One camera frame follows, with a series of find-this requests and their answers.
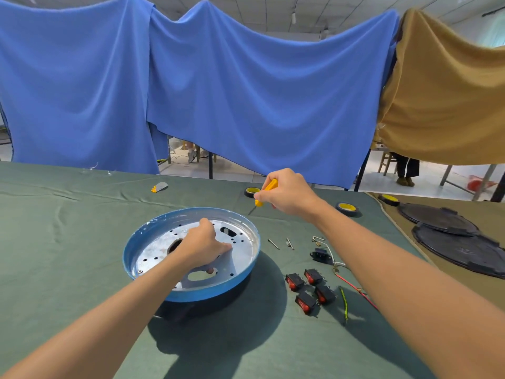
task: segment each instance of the black pants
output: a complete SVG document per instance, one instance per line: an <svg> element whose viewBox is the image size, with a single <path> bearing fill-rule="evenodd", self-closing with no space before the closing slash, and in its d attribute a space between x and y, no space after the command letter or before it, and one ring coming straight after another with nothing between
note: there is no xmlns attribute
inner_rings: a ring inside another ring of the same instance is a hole
<svg viewBox="0 0 505 379"><path fill-rule="evenodd" d="M391 153L398 163L398 177L417 177L419 175L419 160L401 156L398 153Z"/></svg>

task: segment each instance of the brown curtain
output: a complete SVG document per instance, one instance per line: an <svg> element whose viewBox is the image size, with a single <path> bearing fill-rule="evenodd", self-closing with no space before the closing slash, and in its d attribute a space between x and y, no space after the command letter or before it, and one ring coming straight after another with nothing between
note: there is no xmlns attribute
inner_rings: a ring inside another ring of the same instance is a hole
<svg viewBox="0 0 505 379"><path fill-rule="evenodd" d="M505 163L505 46L473 45L414 9L401 28L379 108L384 144L446 165Z"/></svg>

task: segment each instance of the screwdriver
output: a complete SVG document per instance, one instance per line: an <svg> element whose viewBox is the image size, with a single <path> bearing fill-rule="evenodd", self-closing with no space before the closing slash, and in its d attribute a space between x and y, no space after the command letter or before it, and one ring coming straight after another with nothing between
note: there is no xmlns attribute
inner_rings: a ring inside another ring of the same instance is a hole
<svg viewBox="0 0 505 379"><path fill-rule="evenodd" d="M270 183L268 184L267 187L265 187L265 190L272 190L272 189L275 189L277 186L279 186L279 183L277 182L277 179L272 179L270 181ZM253 211L257 208L257 207L262 207L263 206L263 202L260 202L258 200L255 200L254 201L254 207L252 208L252 210L249 212L248 215L251 215L253 213Z"/></svg>

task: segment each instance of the red wire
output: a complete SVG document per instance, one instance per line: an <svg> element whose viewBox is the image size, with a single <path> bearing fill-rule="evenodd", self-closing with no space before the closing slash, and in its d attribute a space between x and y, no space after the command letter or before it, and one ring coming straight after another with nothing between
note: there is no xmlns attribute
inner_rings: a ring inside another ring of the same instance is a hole
<svg viewBox="0 0 505 379"><path fill-rule="evenodd" d="M337 277L339 277L341 280L343 280L343 281L344 281L345 283L347 283L349 286L351 286L352 288L354 288L354 289L355 289L358 293L360 293L360 294L361 294L361 296L362 296L363 298L365 298L366 300L368 300L368 303L370 303L372 306L374 306L374 308L375 308L377 311L379 311L379 309L377 308L377 306L376 306L376 305L374 305L374 304L373 304L373 302L372 302L372 301L371 301L371 300L370 300L370 299L369 299L369 298L368 298L365 294L363 294L360 290L358 290L356 286L354 286L354 285L353 285L351 282L349 282L348 280L346 280L346 279L342 278L342 277L341 277L340 275L338 275L336 272L334 272L333 274L335 274Z"/></svg>

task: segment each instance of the yellow screwdriver handle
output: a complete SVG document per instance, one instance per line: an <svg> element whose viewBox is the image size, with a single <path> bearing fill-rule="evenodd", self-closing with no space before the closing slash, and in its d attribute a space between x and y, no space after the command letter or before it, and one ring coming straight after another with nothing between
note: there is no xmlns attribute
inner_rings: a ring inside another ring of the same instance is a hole
<svg viewBox="0 0 505 379"><path fill-rule="evenodd" d="M272 179L270 181L270 183L268 184L268 186L265 187L265 190L272 190L272 189L275 189L277 186L279 186L279 182L277 182L277 179L274 178L274 179ZM263 202L258 201L258 200L255 200L254 204L256 205L256 207L262 207L263 206Z"/></svg>

